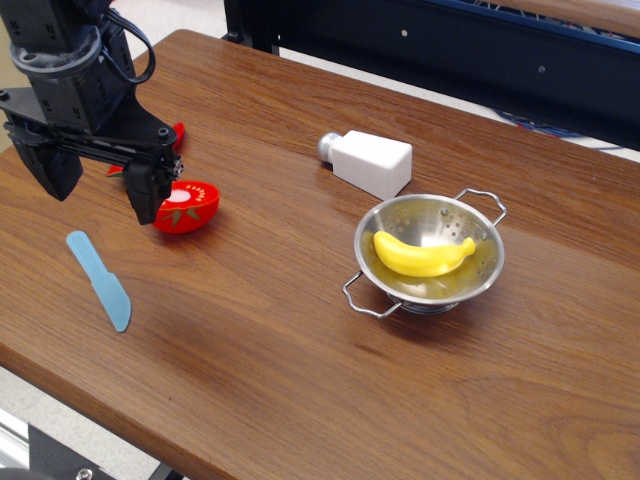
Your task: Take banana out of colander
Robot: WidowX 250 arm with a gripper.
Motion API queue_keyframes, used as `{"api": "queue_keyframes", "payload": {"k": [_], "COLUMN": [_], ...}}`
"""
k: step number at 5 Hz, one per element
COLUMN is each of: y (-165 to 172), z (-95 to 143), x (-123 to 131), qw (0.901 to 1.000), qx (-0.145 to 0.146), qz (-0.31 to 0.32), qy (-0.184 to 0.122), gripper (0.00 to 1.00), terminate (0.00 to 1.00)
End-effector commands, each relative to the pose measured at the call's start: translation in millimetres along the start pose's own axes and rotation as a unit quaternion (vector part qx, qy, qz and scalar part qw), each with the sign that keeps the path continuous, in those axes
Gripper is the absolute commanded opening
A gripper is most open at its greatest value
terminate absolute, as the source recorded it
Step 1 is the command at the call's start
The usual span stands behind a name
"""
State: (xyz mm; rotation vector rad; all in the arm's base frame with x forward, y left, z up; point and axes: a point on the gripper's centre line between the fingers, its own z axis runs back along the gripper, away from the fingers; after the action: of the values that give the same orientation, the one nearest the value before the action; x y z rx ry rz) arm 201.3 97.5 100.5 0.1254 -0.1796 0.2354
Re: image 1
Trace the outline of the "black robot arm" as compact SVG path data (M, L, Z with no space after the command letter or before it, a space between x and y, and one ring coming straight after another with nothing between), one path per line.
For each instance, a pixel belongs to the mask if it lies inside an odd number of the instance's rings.
M59 201L76 187L82 159L122 169L140 224L157 212L182 173L175 130L137 100L156 57L137 74L126 36L148 41L107 1L4 1L9 53L28 86L4 89L4 125L23 164Z

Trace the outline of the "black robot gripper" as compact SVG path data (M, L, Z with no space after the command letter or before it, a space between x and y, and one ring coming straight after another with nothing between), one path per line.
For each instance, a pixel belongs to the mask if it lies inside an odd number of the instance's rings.
M3 90L1 109L20 159L42 188L64 201L83 174L81 158L121 166L138 222L154 223L171 194L169 176L183 170L173 128L141 105L131 80L106 60L19 65L30 85Z

